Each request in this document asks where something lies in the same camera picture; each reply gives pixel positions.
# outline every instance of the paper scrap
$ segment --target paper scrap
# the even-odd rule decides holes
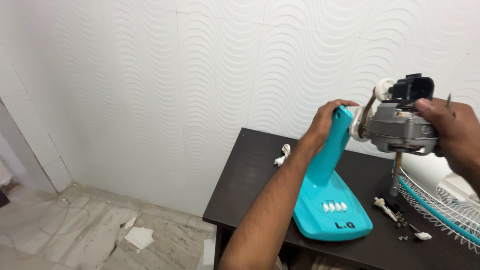
[[[204,266],[213,265],[215,260],[215,242],[216,239],[204,240]]]
[[[138,249],[143,250],[151,243],[154,242],[153,238],[153,230],[145,229],[144,227],[138,228],[133,227],[125,237],[125,240],[132,243]]]
[[[135,220],[137,220],[137,218],[133,218],[133,219],[129,220],[127,223],[125,223],[125,229],[129,229],[129,228],[133,227],[133,224],[135,223]]]

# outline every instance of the white wavy textured wall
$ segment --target white wavy textured wall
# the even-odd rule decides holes
[[[299,138],[319,106],[365,104],[381,78],[423,73],[480,114],[475,0],[24,1],[46,95],[73,124],[42,115],[73,178],[193,214],[241,127]]]

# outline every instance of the wire fan grille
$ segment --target wire fan grille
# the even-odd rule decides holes
[[[410,177],[403,171],[403,169],[401,169],[400,176],[402,177],[403,181],[410,187],[410,189],[412,189],[413,192],[415,192],[421,199],[428,203],[433,209],[442,214],[444,217],[448,218],[454,224],[458,225],[460,228],[474,235],[476,238],[480,238],[480,208],[478,207],[478,205],[467,201],[459,201],[456,197],[454,197],[441,187],[437,187],[437,195],[440,198],[440,200],[438,200],[432,197],[426,191],[424,191],[415,182],[413,182]],[[475,252],[480,255],[480,246],[461,236],[455,230],[438,220],[423,206],[421,206],[417,202],[417,200],[414,199],[402,187],[401,184],[398,184],[398,189],[402,193],[403,197],[409,202],[409,204],[413,206],[418,213],[422,214],[424,218],[434,223],[435,227],[441,227],[441,230],[447,231],[448,235],[454,235],[455,240],[460,239],[460,243],[462,245],[468,243],[468,248],[470,250],[475,250]]]

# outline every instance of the metal rod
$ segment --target metal rod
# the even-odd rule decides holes
[[[402,165],[402,153],[398,152],[395,158],[395,171],[393,173],[393,183],[390,187],[390,195],[398,196],[398,178],[400,175],[400,166]]]

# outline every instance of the hand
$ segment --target hand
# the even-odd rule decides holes
[[[320,153],[324,147],[325,141],[330,134],[330,128],[332,127],[332,116],[336,108],[343,106],[359,106],[358,103],[353,101],[347,101],[342,99],[337,99],[330,101],[327,104],[321,106],[315,117],[313,118],[312,124],[308,129],[307,133],[300,140],[300,145],[305,145],[306,147],[313,148],[313,156]]]
[[[439,148],[435,152],[444,155],[450,168],[467,181],[480,175],[480,124],[473,109],[463,103],[419,99],[415,107],[439,133]]]

